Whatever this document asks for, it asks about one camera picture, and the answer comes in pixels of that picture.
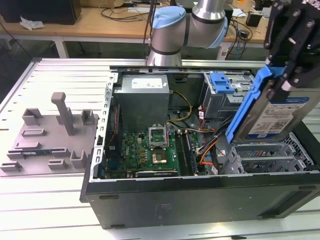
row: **hard drive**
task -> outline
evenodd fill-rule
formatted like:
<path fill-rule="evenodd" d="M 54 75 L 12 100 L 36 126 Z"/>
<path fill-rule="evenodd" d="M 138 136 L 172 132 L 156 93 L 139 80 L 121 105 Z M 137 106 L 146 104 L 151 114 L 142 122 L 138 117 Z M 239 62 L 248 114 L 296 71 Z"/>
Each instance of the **hard drive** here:
<path fill-rule="evenodd" d="M 289 132 L 319 103 L 319 88 L 295 88 L 285 101 L 267 99 L 274 80 L 268 80 L 260 97 L 239 121 L 233 142 L 276 142 L 286 138 Z"/>

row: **slotted metal table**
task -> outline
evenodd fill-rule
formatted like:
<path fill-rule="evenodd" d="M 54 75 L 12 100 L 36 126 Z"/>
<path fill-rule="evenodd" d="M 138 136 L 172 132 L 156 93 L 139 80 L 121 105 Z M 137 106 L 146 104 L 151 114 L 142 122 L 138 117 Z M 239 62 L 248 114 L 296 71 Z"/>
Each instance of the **slotted metal table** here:
<path fill-rule="evenodd" d="M 252 65 L 262 62 L 183 61 L 185 66 Z M 110 65 L 139 65 L 130 59 L 42 59 L 32 62 L 0 104 L 0 162 L 23 125 L 26 108 L 39 108 L 44 115 L 58 114 L 51 103 L 53 92 L 65 92 L 66 105 L 73 113 L 82 109 L 98 112 L 104 99 Z M 320 139 L 320 109 L 304 119 Z M 248 239 L 318 240 L 320 198 L 315 198 L 284 219 L 218 222 L 193 225 L 103 230 L 89 203 L 80 203 L 82 173 L 0 178 L 0 239 L 181 240 Z"/>

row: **blue joint cap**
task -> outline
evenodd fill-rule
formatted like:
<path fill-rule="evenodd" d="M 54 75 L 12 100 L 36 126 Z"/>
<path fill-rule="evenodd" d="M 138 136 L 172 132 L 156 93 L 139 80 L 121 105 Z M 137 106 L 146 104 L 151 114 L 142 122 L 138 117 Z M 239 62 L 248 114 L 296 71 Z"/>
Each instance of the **blue joint cap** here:
<path fill-rule="evenodd" d="M 235 92 L 230 86 L 229 79 L 221 72 L 210 73 L 210 81 L 217 94 L 233 94 Z"/>
<path fill-rule="evenodd" d="M 166 6 L 155 11 L 152 27 L 162 29 L 174 25 L 186 16 L 186 10 L 180 6 Z"/>

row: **power supply label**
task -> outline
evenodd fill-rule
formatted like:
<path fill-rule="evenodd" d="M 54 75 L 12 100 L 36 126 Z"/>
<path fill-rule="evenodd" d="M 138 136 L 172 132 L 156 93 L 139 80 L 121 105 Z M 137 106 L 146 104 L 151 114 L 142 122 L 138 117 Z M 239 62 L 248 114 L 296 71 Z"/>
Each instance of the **power supply label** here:
<path fill-rule="evenodd" d="M 283 102 L 269 102 L 248 133 L 251 138 L 270 138 L 282 130 L 294 118 L 293 112 L 301 109 L 309 97 L 288 97 Z"/>
<path fill-rule="evenodd" d="M 134 78 L 131 87 L 133 89 L 162 89 L 161 78 Z"/>

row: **green circuit board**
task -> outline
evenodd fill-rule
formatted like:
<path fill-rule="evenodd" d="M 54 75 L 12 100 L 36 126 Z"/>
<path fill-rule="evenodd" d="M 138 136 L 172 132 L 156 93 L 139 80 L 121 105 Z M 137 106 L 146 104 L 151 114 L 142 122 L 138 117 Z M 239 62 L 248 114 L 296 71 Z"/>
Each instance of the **green circuit board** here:
<path fill-rule="evenodd" d="M 117 171 L 137 171 L 137 170 L 167 170 L 179 171 L 179 159 L 176 150 L 175 133 L 168 133 L 168 147 L 164 149 L 150 149 L 149 133 L 124 133 L 122 138 L 122 154 Z M 192 147 L 199 146 L 198 135 L 189 134 Z M 162 142 L 163 133 L 152 134 L 153 142 Z"/>

